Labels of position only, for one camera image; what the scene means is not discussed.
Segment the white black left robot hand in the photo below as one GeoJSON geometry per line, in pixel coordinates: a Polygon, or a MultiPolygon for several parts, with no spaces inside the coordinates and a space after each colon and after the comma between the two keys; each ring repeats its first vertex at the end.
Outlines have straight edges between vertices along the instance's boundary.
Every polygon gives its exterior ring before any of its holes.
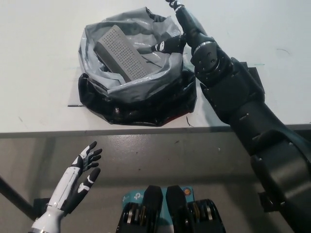
{"type": "Polygon", "coordinates": [[[93,150],[96,145],[96,141],[88,145],[82,152],[80,152],[72,164],[66,169],[52,194],[52,197],[48,203],[48,207],[63,210],[65,201],[72,193],[76,182],[83,174],[83,172],[86,172],[89,169],[99,165],[98,160],[101,158],[101,152],[103,150],[93,150]]]}

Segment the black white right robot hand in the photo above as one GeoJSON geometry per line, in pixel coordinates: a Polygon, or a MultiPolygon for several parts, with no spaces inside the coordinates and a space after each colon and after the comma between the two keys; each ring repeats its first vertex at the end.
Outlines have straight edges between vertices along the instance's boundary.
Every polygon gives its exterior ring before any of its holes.
{"type": "Polygon", "coordinates": [[[151,46],[151,51],[169,54],[182,53],[185,45],[188,44],[192,49],[192,54],[202,51],[205,51],[208,56],[217,54],[215,40],[207,35],[198,19],[179,1],[169,0],[167,3],[174,9],[183,34],[151,46]]]}

